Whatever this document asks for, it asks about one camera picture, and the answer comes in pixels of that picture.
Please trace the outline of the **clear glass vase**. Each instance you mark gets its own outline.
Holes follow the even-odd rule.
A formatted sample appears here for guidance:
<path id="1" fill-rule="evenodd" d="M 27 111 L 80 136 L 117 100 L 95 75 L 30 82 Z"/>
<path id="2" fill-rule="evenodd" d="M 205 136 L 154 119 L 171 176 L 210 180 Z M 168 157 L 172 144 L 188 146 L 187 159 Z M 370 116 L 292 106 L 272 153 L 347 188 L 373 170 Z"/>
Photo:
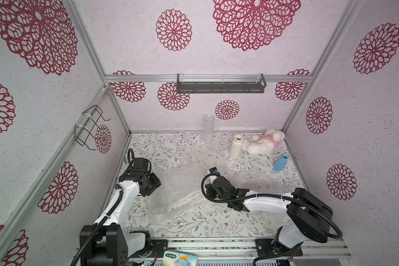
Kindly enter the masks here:
<path id="1" fill-rule="evenodd" d="M 213 115 L 205 115 L 203 119 L 202 139 L 205 143 L 212 143 L 215 133 L 215 119 Z"/>
<path id="2" fill-rule="evenodd" d="M 163 188 L 158 188 L 154 191 L 150 198 L 150 214 L 153 216 L 164 215 L 167 212 L 167 198 L 165 195 L 165 190 Z"/>

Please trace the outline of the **bubble wrap sheet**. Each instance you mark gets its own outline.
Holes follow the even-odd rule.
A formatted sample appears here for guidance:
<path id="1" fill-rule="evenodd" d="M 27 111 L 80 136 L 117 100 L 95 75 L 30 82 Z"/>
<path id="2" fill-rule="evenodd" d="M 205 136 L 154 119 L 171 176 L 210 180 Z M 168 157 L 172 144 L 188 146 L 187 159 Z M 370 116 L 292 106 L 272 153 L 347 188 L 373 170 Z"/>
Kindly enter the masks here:
<path id="1" fill-rule="evenodd" d="M 192 214 L 201 210 L 217 210 L 218 206 L 207 200 L 201 191 L 201 182 L 209 174 L 208 170 L 213 167 L 217 165 L 196 162 L 187 166 L 156 171 L 155 175 L 161 181 L 160 187 L 165 190 L 167 212 L 164 215 L 153 216 L 149 211 L 150 223 L 156 226 L 179 215 Z"/>

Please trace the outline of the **white cream vase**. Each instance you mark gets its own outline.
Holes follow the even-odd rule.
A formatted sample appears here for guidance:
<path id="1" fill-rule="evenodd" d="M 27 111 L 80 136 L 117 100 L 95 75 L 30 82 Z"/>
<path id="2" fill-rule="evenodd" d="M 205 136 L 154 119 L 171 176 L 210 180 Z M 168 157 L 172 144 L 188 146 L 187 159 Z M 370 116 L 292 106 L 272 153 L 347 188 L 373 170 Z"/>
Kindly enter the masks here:
<path id="1" fill-rule="evenodd" d="M 236 135 L 231 143 L 229 157 L 231 160 L 236 160 L 239 154 L 242 152 L 243 136 Z"/>

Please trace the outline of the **blue vase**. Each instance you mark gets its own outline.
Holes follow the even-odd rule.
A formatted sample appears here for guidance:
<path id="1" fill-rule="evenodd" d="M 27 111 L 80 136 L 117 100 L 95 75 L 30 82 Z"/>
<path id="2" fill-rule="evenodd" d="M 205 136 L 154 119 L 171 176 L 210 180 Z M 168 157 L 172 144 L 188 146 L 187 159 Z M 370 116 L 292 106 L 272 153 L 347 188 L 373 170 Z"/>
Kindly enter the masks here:
<path id="1" fill-rule="evenodd" d="M 283 171 L 286 166 L 287 166 L 287 162 L 288 159 L 290 158 L 290 156 L 288 154 L 283 154 L 274 164 L 273 164 L 273 168 L 276 171 Z"/>

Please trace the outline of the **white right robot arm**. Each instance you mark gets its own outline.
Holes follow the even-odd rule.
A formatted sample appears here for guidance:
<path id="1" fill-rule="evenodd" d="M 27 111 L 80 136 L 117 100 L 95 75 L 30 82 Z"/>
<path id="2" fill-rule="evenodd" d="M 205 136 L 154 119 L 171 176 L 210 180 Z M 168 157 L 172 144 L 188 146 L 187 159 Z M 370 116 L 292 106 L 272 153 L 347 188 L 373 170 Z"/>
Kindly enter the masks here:
<path id="1" fill-rule="evenodd" d="M 278 251 L 297 249 L 305 241 L 326 243 L 329 238 L 343 238 L 341 229 L 332 221 L 333 210 L 304 188 L 283 195 L 235 188 L 214 167 L 202 179 L 201 192 L 207 200 L 225 203 L 238 212 L 258 211 L 288 216 L 290 223 L 277 230 L 271 243 Z"/>

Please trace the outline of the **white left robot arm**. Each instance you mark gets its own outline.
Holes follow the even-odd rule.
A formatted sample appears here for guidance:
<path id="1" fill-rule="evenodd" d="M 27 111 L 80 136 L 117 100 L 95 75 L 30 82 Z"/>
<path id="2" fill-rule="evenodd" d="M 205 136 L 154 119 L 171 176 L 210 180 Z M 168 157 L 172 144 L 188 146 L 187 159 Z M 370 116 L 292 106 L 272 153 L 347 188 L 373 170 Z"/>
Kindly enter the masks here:
<path id="1" fill-rule="evenodd" d="M 136 198 L 151 194 L 161 186 L 146 158 L 133 158 L 129 167 L 115 184 L 116 194 L 105 211 L 92 225 L 85 225 L 79 235 L 80 247 L 71 261 L 72 266 L 124 266 L 135 253 L 148 255 L 153 247 L 148 231 L 132 231 L 125 235 L 121 227 L 124 210 Z"/>

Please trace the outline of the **white plush dog pink shirt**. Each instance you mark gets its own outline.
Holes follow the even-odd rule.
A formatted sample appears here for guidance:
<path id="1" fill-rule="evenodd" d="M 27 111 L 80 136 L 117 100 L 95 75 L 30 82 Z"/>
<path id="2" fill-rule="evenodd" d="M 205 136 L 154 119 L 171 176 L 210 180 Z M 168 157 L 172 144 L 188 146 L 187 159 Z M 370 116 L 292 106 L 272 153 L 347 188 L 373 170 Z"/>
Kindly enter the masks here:
<path id="1" fill-rule="evenodd" d="M 268 129 L 263 135 L 253 135 L 251 141 L 244 139 L 242 151 L 250 155 L 271 155 L 285 137 L 280 130 Z"/>

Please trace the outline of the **tissue pack with cartoon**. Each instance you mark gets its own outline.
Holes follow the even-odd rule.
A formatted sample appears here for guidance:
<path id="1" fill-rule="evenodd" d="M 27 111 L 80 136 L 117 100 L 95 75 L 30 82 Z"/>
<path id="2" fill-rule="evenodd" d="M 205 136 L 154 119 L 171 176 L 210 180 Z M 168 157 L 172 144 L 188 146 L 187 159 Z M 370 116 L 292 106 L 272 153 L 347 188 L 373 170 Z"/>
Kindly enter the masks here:
<path id="1" fill-rule="evenodd" d="M 164 266 L 197 266 L 197 256 L 175 252 L 175 251 L 166 251 L 162 258 L 162 264 Z"/>

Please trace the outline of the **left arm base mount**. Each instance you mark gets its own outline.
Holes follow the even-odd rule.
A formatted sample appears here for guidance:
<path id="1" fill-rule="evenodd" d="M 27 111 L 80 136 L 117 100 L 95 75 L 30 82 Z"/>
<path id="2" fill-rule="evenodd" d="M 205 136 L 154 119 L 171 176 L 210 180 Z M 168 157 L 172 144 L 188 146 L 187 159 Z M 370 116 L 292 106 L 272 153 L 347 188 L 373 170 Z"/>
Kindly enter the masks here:
<path id="1" fill-rule="evenodd" d="M 161 259 L 164 256 L 164 252 L 168 250 L 167 239 L 153 239 L 150 244 L 136 253 L 134 253 L 132 259 Z"/>

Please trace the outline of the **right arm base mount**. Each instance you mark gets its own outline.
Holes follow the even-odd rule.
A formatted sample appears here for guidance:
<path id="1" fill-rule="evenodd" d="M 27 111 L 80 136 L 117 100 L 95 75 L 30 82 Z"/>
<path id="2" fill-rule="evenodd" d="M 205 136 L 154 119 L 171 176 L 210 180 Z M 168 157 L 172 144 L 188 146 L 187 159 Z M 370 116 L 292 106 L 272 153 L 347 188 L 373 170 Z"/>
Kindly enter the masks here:
<path id="1" fill-rule="evenodd" d="M 280 257 L 295 257 L 302 256 L 303 251 L 298 244 L 295 249 L 287 248 L 279 242 L 279 235 L 283 227 L 278 228 L 274 238 L 261 238 L 256 239 L 256 249 L 259 259 L 272 259 Z"/>

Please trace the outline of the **black wall shelf rack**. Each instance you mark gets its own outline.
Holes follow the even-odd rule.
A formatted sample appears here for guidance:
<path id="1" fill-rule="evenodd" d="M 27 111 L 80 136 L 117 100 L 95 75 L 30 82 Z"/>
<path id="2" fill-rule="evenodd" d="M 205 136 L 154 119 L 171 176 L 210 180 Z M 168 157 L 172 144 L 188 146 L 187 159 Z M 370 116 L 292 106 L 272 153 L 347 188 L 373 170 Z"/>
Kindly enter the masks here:
<path id="1" fill-rule="evenodd" d="M 255 82 L 185 82 L 177 75 L 176 89 L 179 94 L 261 94 L 267 82 L 263 74 Z"/>

